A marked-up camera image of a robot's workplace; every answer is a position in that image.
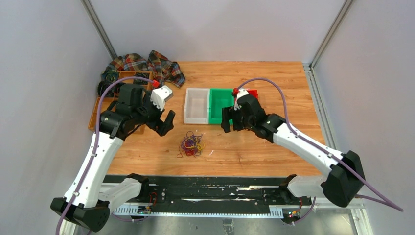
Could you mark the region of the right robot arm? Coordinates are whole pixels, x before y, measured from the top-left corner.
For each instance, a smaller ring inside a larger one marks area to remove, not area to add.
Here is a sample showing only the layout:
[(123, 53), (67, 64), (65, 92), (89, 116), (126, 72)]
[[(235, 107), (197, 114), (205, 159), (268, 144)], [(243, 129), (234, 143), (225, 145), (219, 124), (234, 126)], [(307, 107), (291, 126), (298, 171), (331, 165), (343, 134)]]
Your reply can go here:
[(324, 196), (334, 205), (345, 208), (364, 185), (365, 175), (357, 153), (327, 147), (293, 128), (285, 118), (267, 114), (251, 94), (238, 98), (233, 106), (222, 108), (221, 128), (226, 133), (252, 131), (259, 138), (289, 149), (321, 172), (322, 179), (288, 176), (279, 191), (286, 204), (294, 203), (301, 196)]

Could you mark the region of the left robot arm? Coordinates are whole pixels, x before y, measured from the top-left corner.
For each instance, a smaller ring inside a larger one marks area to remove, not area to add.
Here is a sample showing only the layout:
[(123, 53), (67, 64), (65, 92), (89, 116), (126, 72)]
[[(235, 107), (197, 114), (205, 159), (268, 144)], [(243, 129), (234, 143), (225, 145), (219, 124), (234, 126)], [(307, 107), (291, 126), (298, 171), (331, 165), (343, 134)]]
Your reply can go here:
[(173, 91), (167, 86), (146, 90), (137, 84), (123, 84), (119, 97), (97, 114), (97, 124), (86, 158), (68, 191), (54, 198), (51, 209), (68, 221), (88, 229), (100, 231), (112, 212), (128, 200), (145, 202), (150, 197), (149, 180), (135, 173), (113, 188), (100, 188), (109, 166), (125, 140), (141, 126), (147, 126), (159, 136), (173, 129), (174, 111), (161, 119)]

